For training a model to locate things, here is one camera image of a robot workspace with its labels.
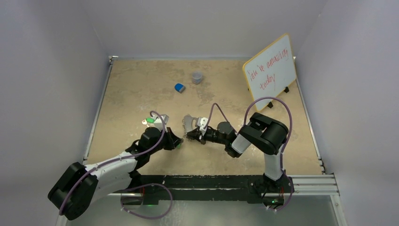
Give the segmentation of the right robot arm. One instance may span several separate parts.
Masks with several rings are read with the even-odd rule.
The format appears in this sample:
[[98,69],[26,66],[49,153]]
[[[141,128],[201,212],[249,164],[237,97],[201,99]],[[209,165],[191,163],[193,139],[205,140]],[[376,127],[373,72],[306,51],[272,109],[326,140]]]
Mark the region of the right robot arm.
[[194,118],[186,115],[183,118],[185,137],[201,144],[207,142],[225,146],[225,151],[233,158],[240,157],[251,145],[264,154],[264,185],[271,192],[282,187],[283,167],[281,163],[282,149],[289,130],[280,121],[260,113],[254,113],[249,123],[236,132],[232,125],[223,121],[214,129],[207,125],[208,118]]

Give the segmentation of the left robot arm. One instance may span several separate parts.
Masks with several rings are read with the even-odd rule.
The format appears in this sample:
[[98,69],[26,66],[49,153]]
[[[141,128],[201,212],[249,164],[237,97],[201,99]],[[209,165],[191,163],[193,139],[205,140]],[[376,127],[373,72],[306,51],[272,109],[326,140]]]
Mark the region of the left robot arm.
[[165,131],[148,127],[140,139],[115,157],[89,165],[72,163],[50,189],[48,199],[68,220],[75,220],[90,204],[110,193],[124,189],[136,192],[140,188],[138,169],[149,162],[152,154],[172,151],[183,141],[170,127]]

